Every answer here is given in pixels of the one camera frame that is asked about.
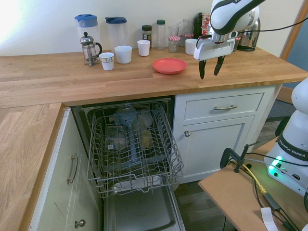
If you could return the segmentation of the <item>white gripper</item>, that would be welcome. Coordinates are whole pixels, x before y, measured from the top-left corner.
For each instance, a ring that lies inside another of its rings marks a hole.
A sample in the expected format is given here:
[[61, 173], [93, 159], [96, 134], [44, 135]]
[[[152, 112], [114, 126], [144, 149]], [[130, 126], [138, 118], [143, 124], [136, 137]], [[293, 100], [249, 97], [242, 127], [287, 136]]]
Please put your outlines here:
[[199, 62], [199, 74], [200, 78], [205, 77], [206, 60], [216, 58], [217, 64], [214, 70], [214, 75], [217, 76], [225, 59], [225, 55], [229, 55], [233, 52], [235, 45], [235, 39], [231, 38], [223, 43], [215, 43], [210, 38], [198, 39], [196, 48], [194, 50], [193, 57]]

